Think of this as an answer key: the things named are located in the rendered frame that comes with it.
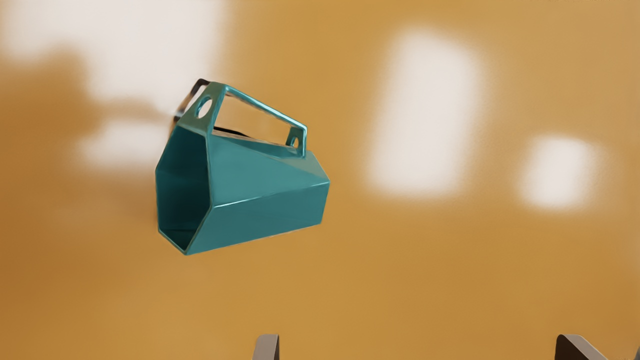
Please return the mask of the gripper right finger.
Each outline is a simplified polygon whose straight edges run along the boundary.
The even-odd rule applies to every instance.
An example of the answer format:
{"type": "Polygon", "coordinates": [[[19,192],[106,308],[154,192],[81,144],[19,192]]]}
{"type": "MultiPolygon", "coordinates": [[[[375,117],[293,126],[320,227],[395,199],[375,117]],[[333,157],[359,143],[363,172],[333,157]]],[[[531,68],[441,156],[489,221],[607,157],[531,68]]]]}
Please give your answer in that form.
{"type": "Polygon", "coordinates": [[[608,360],[608,358],[581,335],[561,333],[556,339],[554,360],[608,360]]]}

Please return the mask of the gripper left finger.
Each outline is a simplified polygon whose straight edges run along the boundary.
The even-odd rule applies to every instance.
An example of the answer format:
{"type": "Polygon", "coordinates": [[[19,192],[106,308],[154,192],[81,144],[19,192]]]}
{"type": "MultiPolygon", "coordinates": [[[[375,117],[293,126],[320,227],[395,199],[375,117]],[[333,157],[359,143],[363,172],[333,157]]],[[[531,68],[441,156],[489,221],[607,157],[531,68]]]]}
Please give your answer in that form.
{"type": "Polygon", "coordinates": [[[254,345],[252,360],[281,360],[279,340],[278,333],[259,335],[254,345]]]}

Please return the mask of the teal faceted mug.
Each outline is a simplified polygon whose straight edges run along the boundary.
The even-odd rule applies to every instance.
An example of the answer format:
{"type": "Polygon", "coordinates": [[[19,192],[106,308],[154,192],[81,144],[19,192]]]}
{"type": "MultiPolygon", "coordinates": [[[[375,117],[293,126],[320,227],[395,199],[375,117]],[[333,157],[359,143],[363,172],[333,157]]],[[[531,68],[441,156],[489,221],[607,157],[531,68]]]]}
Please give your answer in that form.
{"type": "Polygon", "coordinates": [[[227,248],[317,226],[329,189],[306,125],[231,85],[198,79],[155,167],[157,229],[186,256],[227,248]],[[285,143],[217,126],[227,98],[288,124],[285,143]]]}

